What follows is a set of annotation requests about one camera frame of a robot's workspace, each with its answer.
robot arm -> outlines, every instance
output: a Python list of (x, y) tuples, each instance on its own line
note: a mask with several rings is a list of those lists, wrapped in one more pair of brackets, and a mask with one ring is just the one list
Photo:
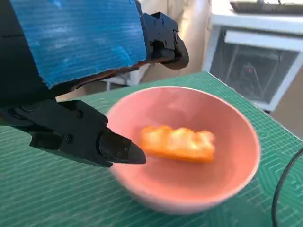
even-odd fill
[(94, 80), (161, 63), (170, 69), (188, 64), (188, 53), (178, 36), (177, 23), (162, 13), (143, 14), (136, 2), (146, 47), (146, 59), (126, 67), (46, 86), (11, 3), (0, 2), (0, 125), (32, 136), (30, 146), (78, 162), (110, 167), (112, 163), (145, 163), (143, 151), (128, 138), (112, 132), (107, 118), (80, 100), (56, 102), (65, 94)]

blue tape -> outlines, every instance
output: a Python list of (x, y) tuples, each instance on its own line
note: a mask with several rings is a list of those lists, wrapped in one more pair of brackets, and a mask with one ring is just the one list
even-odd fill
[(146, 59), (134, 0), (10, 0), (49, 88)]

